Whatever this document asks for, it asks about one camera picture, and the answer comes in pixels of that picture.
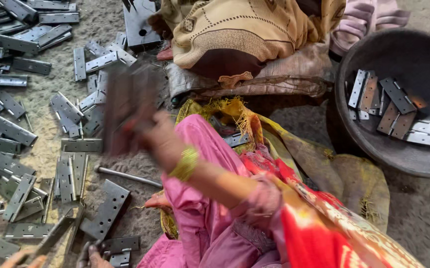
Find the bangle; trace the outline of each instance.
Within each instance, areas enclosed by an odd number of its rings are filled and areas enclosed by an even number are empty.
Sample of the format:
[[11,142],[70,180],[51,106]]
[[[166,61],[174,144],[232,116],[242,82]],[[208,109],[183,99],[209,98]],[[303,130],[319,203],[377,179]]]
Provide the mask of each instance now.
[[182,152],[182,159],[169,174],[169,177],[176,177],[183,182],[188,181],[198,164],[198,158],[198,151],[193,146],[188,145]]

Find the dirt floor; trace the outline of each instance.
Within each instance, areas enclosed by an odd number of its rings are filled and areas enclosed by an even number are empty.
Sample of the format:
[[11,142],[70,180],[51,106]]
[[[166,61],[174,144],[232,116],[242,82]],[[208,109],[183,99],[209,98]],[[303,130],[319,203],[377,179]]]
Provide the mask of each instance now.
[[[430,32],[430,1],[397,1],[402,8],[412,11],[409,27]],[[25,102],[35,134],[39,136],[33,149],[25,152],[21,157],[22,163],[37,170],[39,178],[54,176],[56,156],[60,153],[60,139],[67,137],[61,131],[49,106],[51,96],[61,91],[73,101],[87,95],[86,84],[74,81],[73,49],[82,47],[88,40],[100,40],[102,44],[106,44],[114,40],[117,32],[125,31],[120,0],[77,0],[76,3],[81,11],[81,22],[73,26],[73,39],[48,49],[36,58],[53,64],[51,74],[49,76],[29,74],[31,81],[25,91],[9,91],[15,98]],[[331,118],[326,112],[332,100],[331,94],[321,99],[283,97],[282,103],[279,102],[278,96],[252,97],[246,100],[255,112],[268,116],[291,133],[337,149],[331,133]],[[263,110],[260,107],[269,107],[269,109]],[[101,185],[105,179],[111,179],[132,191],[129,207],[142,206],[146,199],[158,191],[155,187],[115,176],[95,174],[93,167],[99,162],[106,167],[117,168],[130,174],[154,180],[160,178],[158,168],[147,155],[125,159],[101,159],[98,155],[91,155],[86,182],[88,216],[94,216],[98,205],[104,200]],[[384,167],[383,170],[391,197],[387,234],[416,256],[426,267],[430,267],[430,179],[399,174]],[[66,207],[68,206],[62,207],[57,203],[51,211],[48,222],[57,222]],[[0,235],[4,229],[4,226],[0,226]],[[133,208],[123,215],[111,236],[141,236],[141,251],[133,252],[131,255],[132,266],[135,266],[161,234],[157,210]],[[63,267],[64,244],[67,239],[68,234],[52,250],[46,267]],[[32,248],[38,244],[38,241],[18,241],[18,243],[23,248]],[[64,266],[73,267],[75,257],[75,255],[67,256],[67,263]]]

